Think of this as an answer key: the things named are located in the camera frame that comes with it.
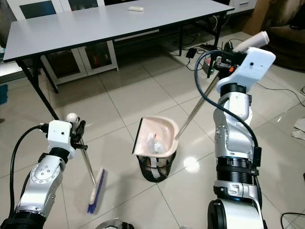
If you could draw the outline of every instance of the white table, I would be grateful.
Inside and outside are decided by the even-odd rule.
[[[130,6],[144,7],[144,12],[128,11]],[[85,10],[63,12],[38,18],[14,21],[4,55],[4,62],[16,61],[39,94],[48,110],[58,119],[23,60],[39,58],[52,52],[151,31],[220,15],[214,45],[217,47],[225,14],[233,7],[212,0],[139,0]],[[182,29],[180,32],[182,48]]]

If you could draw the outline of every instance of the table leg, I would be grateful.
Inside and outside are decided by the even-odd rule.
[[[35,83],[35,80],[34,80],[32,74],[30,73],[30,71],[28,70],[26,64],[22,60],[18,60],[18,61],[16,61],[16,63],[19,65],[20,68],[22,68],[22,70],[25,73],[25,75],[27,76],[29,82],[32,84],[32,86],[34,87],[35,91],[39,95],[40,99],[43,101],[45,106],[48,108],[49,112],[54,117],[54,119],[59,120],[59,118],[58,118],[57,114],[55,113],[55,111],[53,110],[51,104],[49,103],[47,98],[42,93],[42,91],[41,91],[41,89],[39,87],[39,84]]]
[[[213,45],[213,49],[214,50],[217,50],[217,45],[218,45],[218,41],[219,41],[220,31],[221,31],[221,27],[222,27],[222,25],[224,23],[224,16],[225,16],[225,14],[226,13],[219,14],[218,25],[217,25],[217,28],[216,28],[215,41],[214,41],[214,45]],[[211,76],[211,70],[213,68],[214,59],[215,59],[215,57],[213,55],[211,55],[211,61],[210,61],[208,75],[207,75],[208,78],[210,78],[210,76]]]
[[[180,25],[179,56],[182,55],[182,42],[183,42],[183,24]]]
[[[57,86],[55,85],[55,83],[53,82],[52,78],[50,77],[50,74],[48,73],[46,67],[43,65],[43,62],[41,61],[41,59],[39,58],[39,63],[40,63],[40,66],[42,67],[44,73],[46,74],[46,77],[48,78],[53,90],[55,93],[58,93],[58,88]]]

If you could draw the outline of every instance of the blue brush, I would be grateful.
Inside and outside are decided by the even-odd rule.
[[[96,209],[97,202],[99,200],[99,195],[100,195],[101,188],[102,188],[102,184],[103,184],[103,180],[104,180],[104,176],[105,176],[105,169],[103,169],[101,167],[99,170],[97,179],[95,180],[96,185],[93,186],[93,189],[91,192],[89,206],[88,206],[88,210],[87,210],[87,213],[89,213],[89,214],[93,214]]]

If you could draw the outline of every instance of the tile floor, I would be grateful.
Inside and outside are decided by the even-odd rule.
[[[220,41],[231,38],[246,39],[247,34],[229,34]],[[205,104],[185,130],[165,181],[146,181],[131,155],[142,116],[158,114],[182,125],[199,100],[193,72],[185,67],[188,59],[179,57],[172,43],[162,46],[166,48],[163,51],[155,48],[119,59],[119,72],[113,70],[60,85],[59,94],[52,91],[44,77],[40,78],[42,91],[61,118],[76,112],[87,121],[84,141],[89,146],[93,170],[96,173],[103,166],[107,171],[100,206],[94,215],[88,215],[89,176],[81,155],[70,160],[46,229],[94,229],[115,217],[132,223],[136,229],[177,229],[182,225],[207,228],[207,206],[215,199],[216,178],[211,105]],[[206,79],[203,72],[200,76],[206,88],[211,79]],[[305,86],[303,73],[272,66],[260,84],[293,90],[305,100],[299,93]],[[305,213],[305,141],[290,136],[296,120],[305,116],[305,108],[288,91],[255,85],[250,94],[254,114],[251,127],[263,147],[259,177],[263,215],[269,229],[279,229],[281,213]],[[29,127],[51,120],[26,79],[9,83],[8,97],[0,107],[1,118],[6,119],[0,124],[0,222],[9,211],[13,148]],[[217,100],[219,95],[214,91],[211,98]],[[29,134],[22,142],[15,164],[16,202],[26,174],[46,149],[47,140],[40,132]],[[305,218],[289,216],[284,218],[284,225],[287,229],[305,229]]]

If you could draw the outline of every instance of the trash can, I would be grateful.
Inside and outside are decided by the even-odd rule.
[[[140,120],[132,154],[136,155],[140,169],[148,181],[165,180],[176,157],[178,125],[160,116]]]
[[[137,156],[143,177],[156,183],[168,177],[175,157],[176,152],[166,158]]]

